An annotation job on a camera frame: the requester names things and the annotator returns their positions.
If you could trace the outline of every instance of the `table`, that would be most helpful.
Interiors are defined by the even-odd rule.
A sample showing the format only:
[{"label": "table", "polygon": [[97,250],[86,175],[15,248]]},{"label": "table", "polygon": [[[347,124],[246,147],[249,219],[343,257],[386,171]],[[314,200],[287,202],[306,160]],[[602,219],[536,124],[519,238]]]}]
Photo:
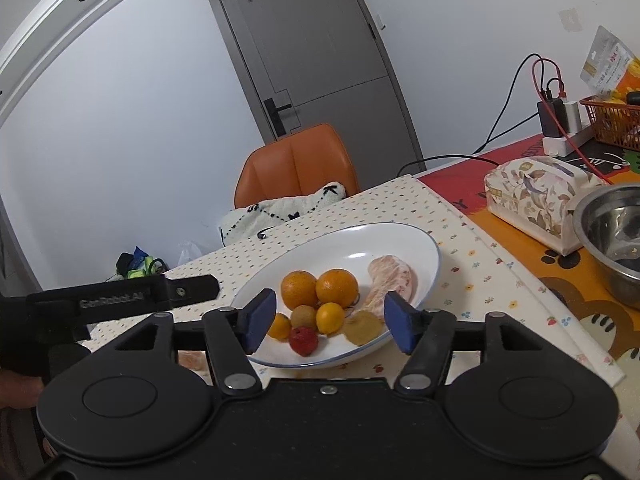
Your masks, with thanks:
[{"label": "table", "polygon": [[[571,313],[546,287],[533,276],[529,279],[517,274],[521,267],[519,262],[486,233],[476,230],[467,217],[451,204],[410,176],[387,182],[273,228],[266,240],[248,238],[171,270],[169,278],[211,273],[221,285],[217,300],[174,310],[174,318],[176,321],[195,320],[212,308],[228,305],[251,276],[287,250],[327,232],[369,222],[415,225],[429,232],[437,241],[442,265],[429,296],[428,307],[449,310],[459,319],[478,321],[490,311],[507,312],[577,361],[596,369],[610,384],[615,384],[621,377],[618,367],[611,359],[606,361],[608,356],[590,338],[590,347],[587,348],[580,346],[570,335],[579,327],[572,320]],[[559,322],[550,322],[556,317]],[[86,345],[96,350],[142,319],[101,323]],[[396,345],[389,343],[369,356],[340,367],[293,371],[260,365],[254,367],[265,384],[272,377],[384,377],[391,382],[406,360]],[[478,362],[478,352],[456,352],[447,380],[454,380]],[[619,422],[607,452],[618,454],[609,456],[609,463],[622,468],[630,478],[640,479],[640,473],[636,471],[640,442],[626,420]]]},{"label": "table", "polygon": [[[640,182],[640,153],[593,139],[582,150],[614,183]],[[514,142],[485,156],[504,163],[534,155],[544,155],[542,135]],[[575,153],[563,160],[586,169]],[[615,359],[626,374],[616,393],[621,403],[628,406],[625,415],[640,436],[640,312],[616,301],[594,279],[596,262],[585,249],[559,256],[489,213],[484,194],[484,175],[489,170],[491,167],[485,162],[465,160],[419,179],[468,215],[545,283]]]}]

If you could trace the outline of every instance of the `metal bowl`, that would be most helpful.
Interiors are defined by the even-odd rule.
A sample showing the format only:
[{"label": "metal bowl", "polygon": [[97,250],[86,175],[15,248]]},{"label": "metal bowl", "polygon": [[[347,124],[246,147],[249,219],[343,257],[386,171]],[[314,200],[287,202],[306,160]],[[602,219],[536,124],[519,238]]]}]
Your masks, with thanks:
[{"label": "metal bowl", "polygon": [[603,186],[583,198],[574,228],[609,292],[640,309],[640,184]]}]

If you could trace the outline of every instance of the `blue gripper pad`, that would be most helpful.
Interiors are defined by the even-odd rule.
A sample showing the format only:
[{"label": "blue gripper pad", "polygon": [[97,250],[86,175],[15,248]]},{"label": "blue gripper pad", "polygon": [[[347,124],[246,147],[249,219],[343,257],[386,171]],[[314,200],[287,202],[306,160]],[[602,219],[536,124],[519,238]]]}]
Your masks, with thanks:
[{"label": "blue gripper pad", "polygon": [[242,348],[254,353],[267,335],[276,315],[276,293],[265,288],[238,313],[238,328],[242,331]]},{"label": "blue gripper pad", "polygon": [[385,296],[385,322],[400,351],[411,354],[420,341],[422,331],[416,330],[420,313],[397,292]]}]

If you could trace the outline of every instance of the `plastic basket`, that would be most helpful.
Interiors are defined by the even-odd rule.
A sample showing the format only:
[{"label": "plastic basket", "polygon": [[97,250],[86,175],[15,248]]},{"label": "plastic basket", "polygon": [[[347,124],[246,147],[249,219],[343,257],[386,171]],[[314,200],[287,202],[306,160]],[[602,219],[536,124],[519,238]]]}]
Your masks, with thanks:
[{"label": "plastic basket", "polygon": [[595,96],[580,103],[587,108],[596,140],[640,152],[640,106],[606,103]]}]

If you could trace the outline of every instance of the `power strip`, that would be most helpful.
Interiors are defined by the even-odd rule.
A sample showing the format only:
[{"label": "power strip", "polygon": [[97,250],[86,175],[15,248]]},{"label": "power strip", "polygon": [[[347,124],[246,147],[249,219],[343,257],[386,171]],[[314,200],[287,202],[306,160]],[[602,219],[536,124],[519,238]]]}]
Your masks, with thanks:
[{"label": "power strip", "polygon": [[[585,142],[593,137],[593,129],[591,125],[585,126],[576,134],[569,134],[569,138],[573,143],[580,148]],[[543,137],[542,146],[545,150],[545,155],[549,156],[567,156],[574,151],[566,137]]]}]

